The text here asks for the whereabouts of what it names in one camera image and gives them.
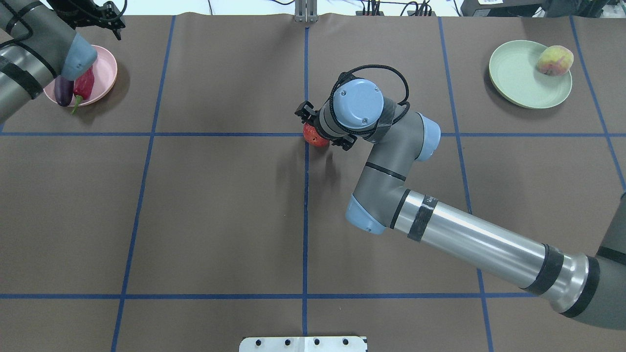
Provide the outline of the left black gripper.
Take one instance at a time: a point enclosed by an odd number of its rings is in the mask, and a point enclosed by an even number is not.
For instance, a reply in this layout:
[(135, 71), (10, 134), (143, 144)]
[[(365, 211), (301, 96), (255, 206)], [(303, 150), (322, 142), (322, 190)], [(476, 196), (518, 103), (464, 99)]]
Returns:
[(122, 40), (121, 31), (126, 27), (123, 20), (126, 1), (121, 9), (112, 0), (106, 0), (102, 5), (93, 0), (50, 0), (49, 6), (72, 29), (97, 26), (110, 30), (117, 40)]

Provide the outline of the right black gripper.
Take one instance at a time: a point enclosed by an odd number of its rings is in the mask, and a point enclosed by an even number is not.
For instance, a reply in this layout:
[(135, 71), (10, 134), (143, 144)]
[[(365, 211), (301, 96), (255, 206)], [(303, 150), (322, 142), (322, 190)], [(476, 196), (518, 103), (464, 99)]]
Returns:
[(327, 106), (323, 106), (320, 110), (315, 110), (310, 102), (304, 101), (294, 114), (299, 116), (303, 124), (309, 123), (315, 127), (320, 136), (329, 140), (330, 146), (333, 145), (341, 147), (343, 150), (350, 150), (357, 140), (353, 133), (342, 130), (341, 126), (335, 123)]

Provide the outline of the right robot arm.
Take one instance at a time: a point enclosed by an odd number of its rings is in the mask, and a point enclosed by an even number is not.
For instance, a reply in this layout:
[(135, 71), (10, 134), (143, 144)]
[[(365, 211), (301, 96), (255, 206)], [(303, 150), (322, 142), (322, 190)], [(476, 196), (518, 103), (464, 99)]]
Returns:
[(347, 205), (353, 226), (398, 230), (545, 299), (566, 318), (625, 329), (625, 198), (595, 255), (566, 254), (407, 188), (413, 163), (432, 156), (441, 129), (373, 82), (342, 73), (321, 109), (306, 101), (295, 114), (343, 150), (359, 137), (373, 143)]

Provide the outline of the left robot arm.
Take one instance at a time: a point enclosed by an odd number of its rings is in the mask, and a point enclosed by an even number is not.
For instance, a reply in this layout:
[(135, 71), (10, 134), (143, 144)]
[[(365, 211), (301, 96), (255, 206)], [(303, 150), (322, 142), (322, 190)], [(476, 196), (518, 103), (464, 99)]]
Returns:
[(6, 122), (62, 76), (76, 80), (97, 60), (78, 27), (97, 26), (116, 38), (125, 28), (122, 7), (108, 0), (3, 0), (1, 29), (9, 40), (0, 50), (0, 120)]

